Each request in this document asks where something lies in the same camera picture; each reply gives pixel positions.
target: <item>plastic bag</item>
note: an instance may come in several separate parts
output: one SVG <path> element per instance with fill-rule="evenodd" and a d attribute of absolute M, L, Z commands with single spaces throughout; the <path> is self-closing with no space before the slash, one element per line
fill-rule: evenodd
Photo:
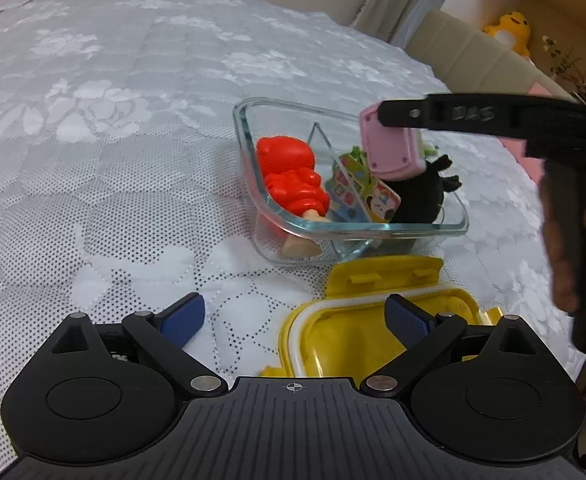
<path fill-rule="evenodd" d="M 433 9 L 440 9 L 444 4 L 444 1 L 445 0 L 418 0 L 413 7 L 413 10 L 411 10 L 404 20 L 404 23 L 397 29 L 390 43 L 404 50 L 417 29 L 422 25 L 422 21 L 428 12 Z"/>

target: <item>beige toy base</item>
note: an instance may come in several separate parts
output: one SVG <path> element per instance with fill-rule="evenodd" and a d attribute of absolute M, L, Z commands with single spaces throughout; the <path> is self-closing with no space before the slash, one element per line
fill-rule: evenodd
<path fill-rule="evenodd" d="M 302 215 L 302 218 L 311 222 L 330 222 L 330 220 L 320 216 L 315 209 L 306 211 Z M 319 256 L 322 254 L 322 248 L 313 240 L 289 235 L 284 242 L 284 245 L 282 245 L 281 254 L 286 258 L 312 258 L 313 256 Z"/>

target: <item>human hand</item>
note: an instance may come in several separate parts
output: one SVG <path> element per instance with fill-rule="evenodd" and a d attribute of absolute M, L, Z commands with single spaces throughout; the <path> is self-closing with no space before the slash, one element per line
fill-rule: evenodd
<path fill-rule="evenodd" d="M 548 253 L 548 260 L 553 270 L 553 303 L 565 312 L 575 312 L 580 306 L 580 300 L 575 294 L 575 281 L 570 264 L 564 259 L 564 241 L 560 225 L 553 215 L 553 204 L 548 190 L 546 179 L 539 187 L 540 199 L 544 209 L 544 225 L 542 236 Z"/>

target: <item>yellow stuffed toy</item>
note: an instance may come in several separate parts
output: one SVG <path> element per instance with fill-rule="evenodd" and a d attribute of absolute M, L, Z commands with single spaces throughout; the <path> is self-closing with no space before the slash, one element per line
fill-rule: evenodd
<path fill-rule="evenodd" d="M 530 59 L 528 42 L 531 39 L 531 28 L 521 12 L 504 14 L 500 18 L 500 25 L 487 25 L 484 32 L 511 47 L 520 56 Z"/>

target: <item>pink paper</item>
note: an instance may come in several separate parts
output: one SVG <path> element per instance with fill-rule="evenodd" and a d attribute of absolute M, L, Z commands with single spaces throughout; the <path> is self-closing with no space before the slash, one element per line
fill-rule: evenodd
<path fill-rule="evenodd" d="M 550 96 L 551 92 L 540 85 L 540 83 L 535 83 L 531 90 L 528 91 L 528 95 Z M 526 147 L 525 141 L 516 139 L 500 140 L 502 141 L 504 147 L 515 157 L 519 165 L 524 168 L 524 171 L 528 173 L 528 176 L 531 177 L 531 180 L 536 184 L 539 184 L 539 181 L 544 176 L 543 163 L 538 158 L 527 158 L 524 156 L 524 150 Z"/>

